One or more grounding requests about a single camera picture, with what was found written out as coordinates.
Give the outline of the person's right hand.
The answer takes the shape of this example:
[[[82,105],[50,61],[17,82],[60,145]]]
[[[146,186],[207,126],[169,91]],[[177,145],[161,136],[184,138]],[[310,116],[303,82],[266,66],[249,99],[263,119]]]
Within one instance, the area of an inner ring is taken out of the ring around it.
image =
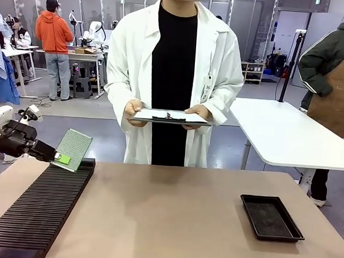
[[[127,103],[124,109],[124,115],[127,121],[130,123],[130,125],[134,127],[144,127],[146,125],[146,122],[131,120],[135,113],[141,111],[142,108],[143,103],[139,100],[133,99]]]

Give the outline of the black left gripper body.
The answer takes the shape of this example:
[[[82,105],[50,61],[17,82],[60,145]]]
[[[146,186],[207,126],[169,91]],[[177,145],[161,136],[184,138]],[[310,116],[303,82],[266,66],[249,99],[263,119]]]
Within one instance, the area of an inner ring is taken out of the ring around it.
[[[37,131],[34,127],[11,120],[0,137],[0,153],[19,157],[27,153],[35,144]]]

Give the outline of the person's left hand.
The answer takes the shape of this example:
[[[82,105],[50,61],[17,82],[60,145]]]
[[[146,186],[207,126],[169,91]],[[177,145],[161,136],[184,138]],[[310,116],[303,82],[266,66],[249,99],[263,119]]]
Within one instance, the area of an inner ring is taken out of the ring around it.
[[[213,122],[213,115],[212,113],[202,104],[195,105],[191,108],[188,108],[184,111],[186,114],[198,114],[201,118],[208,122]],[[200,125],[185,125],[183,124],[182,127],[185,130],[196,130],[200,128]]]

